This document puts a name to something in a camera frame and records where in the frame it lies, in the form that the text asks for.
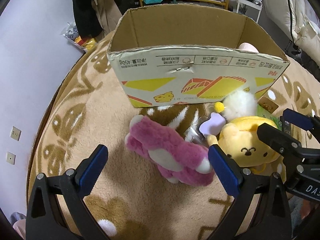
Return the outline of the plastic bag with toys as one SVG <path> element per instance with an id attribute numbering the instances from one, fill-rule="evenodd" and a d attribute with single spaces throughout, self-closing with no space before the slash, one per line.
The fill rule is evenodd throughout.
<path id="1" fill-rule="evenodd" d="M 67 26 L 61 31 L 60 35 L 85 53 L 93 49 L 93 47 L 97 44 L 94 38 L 82 38 L 75 22 L 68 22 Z"/>

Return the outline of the purple item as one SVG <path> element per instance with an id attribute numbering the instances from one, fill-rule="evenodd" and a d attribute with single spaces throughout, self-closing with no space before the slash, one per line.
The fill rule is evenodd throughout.
<path id="1" fill-rule="evenodd" d="M 207 137 L 209 135 L 219 135 L 221 129 L 226 124 L 226 120 L 219 113 L 212 112 L 208 116 L 203 116 L 191 123 L 185 131 L 185 141 L 208 146 Z"/>

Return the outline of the white fluffy penguin plush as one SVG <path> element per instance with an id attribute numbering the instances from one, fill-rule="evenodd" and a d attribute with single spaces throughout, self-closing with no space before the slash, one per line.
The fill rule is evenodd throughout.
<path id="1" fill-rule="evenodd" d="M 243 90 L 236 90 L 227 95 L 222 102 L 213 104 L 214 112 L 222 115 L 227 122 L 236 118 L 255 116 L 257 107 L 257 100 L 254 95 Z"/>

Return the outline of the pink plush bear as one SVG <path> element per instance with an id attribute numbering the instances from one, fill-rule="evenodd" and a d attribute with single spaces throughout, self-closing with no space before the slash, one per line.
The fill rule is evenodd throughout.
<path id="1" fill-rule="evenodd" d="M 174 129 L 147 116 L 132 118 L 124 141 L 128 150 L 155 164 L 160 174 L 173 184 L 208 186 L 213 181 L 208 148 L 185 141 Z"/>

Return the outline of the pink swirl roll plush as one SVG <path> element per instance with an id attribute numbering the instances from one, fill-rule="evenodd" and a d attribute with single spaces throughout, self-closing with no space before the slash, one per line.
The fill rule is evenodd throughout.
<path id="1" fill-rule="evenodd" d="M 250 43 L 247 42 L 243 42 L 239 45 L 238 47 L 239 50 L 243 50 L 243 51 L 249 51 L 252 53 L 259 53 L 259 51 L 257 50 L 257 48 L 255 48 L 255 46 L 253 46 Z"/>

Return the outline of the beige trench coat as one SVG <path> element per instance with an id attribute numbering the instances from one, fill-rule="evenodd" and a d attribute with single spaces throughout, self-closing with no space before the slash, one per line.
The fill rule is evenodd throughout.
<path id="1" fill-rule="evenodd" d="M 100 39 L 116 29 L 122 14 L 114 0 L 92 0 L 98 22 L 102 28 L 98 35 Z"/>

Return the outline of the upper wall socket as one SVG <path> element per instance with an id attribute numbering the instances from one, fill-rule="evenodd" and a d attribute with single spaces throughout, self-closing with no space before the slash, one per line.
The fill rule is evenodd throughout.
<path id="1" fill-rule="evenodd" d="M 21 130 L 13 126 L 10 132 L 10 137 L 16 141 L 19 141 L 20 136 L 21 136 Z"/>

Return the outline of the white rolling cart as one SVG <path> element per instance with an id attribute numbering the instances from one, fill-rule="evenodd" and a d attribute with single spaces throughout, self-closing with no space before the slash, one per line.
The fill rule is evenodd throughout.
<path id="1" fill-rule="evenodd" d="M 263 8 L 263 0 L 236 0 L 236 13 L 239 13 L 240 6 L 248 6 L 258 11 L 256 23 L 259 22 L 260 14 Z"/>

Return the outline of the brown snack packet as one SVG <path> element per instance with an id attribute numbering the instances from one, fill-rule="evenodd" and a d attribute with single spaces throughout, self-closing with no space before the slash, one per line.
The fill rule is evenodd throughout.
<path id="1" fill-rule="evenodd" d="M 258 104 L 263 107 L 265 110 L 267 110 L 269 113 L 273 113 L 275 110 L 278 109 L 278 105 L 276 103 L 274 103 L 272 100 L 270 100 L 269 98 L 262 96 L 259 100 L 258 100 Z"/>

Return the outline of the lower wall socket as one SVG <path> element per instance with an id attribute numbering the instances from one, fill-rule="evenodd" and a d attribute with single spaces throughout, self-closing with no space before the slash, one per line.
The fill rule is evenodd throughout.
<path id="1" fill-rule="evenodd" d="M 14 155 L 13 153 L 7 152 L 6 154 L 6 162 L 11 164 L 11 165 L 15 165 L 15 159 L 16 159 L 16 155 Z"/>

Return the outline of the cream folded mattress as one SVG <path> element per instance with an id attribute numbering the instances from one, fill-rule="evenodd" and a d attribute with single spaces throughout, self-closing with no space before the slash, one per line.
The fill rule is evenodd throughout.
<path id="1" fill-rule="evenodd" d="M 264 0 L 268 17 L 319 64 L 319 18 L 308 0 Z"/>

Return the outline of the yellow plush dog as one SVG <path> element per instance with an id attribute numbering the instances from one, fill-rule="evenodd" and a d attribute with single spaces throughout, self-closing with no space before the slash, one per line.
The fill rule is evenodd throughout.
<path id="1" fill-rule="evenodd" d="M 217 144 L 240 167 L 247 167 L 255 174 L 260 174 L 266 165 L 276 161 L 280 154 L 259 140 L 258 126 L 266 123 L 277 128 L 274 121 L 259 117 L 245 116 L 225 124 L 218 137 L 207 136 L 209 146 Z"/>

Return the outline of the cardboard box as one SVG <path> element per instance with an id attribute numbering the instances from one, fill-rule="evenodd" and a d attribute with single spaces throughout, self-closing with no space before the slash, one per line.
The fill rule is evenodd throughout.
<path id="1" fill-rule="evenodd" d="M 243 42 L 259 53 L 239 50 Z M 216 102 L 239 89 L 259 98 L 290 64 L 251 18 L 188 3 L 125 12 L 107 58 L 136 108 Z"/>

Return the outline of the wall socket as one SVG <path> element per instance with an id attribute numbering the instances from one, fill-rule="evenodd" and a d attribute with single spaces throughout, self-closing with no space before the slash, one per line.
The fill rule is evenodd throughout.
<path id="1" fill-rule="evenodd" d="M 10 132 L 10 137 L 16 141 L 19 141 L 20 136 L 21 136 L 21 130 L 13 126 Z"/>
<path id="2" fill-rule="evenodd" d="M 15 165 L 15 159 L 16 159 L 16 155 L 14 155 L 13 153 L 7 152 L 6 154 L 6 162 L 11 164 L 11 165 Z"/>

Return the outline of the black coat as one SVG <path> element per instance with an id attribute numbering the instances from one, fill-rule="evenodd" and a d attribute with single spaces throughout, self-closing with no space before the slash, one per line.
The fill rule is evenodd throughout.
<path id="1" fill-rule="evenodd" d="M 79 35 L 84 37 L 97 37 L 102 31 L 92 0 L 72 0 L 73 14 Z"/>

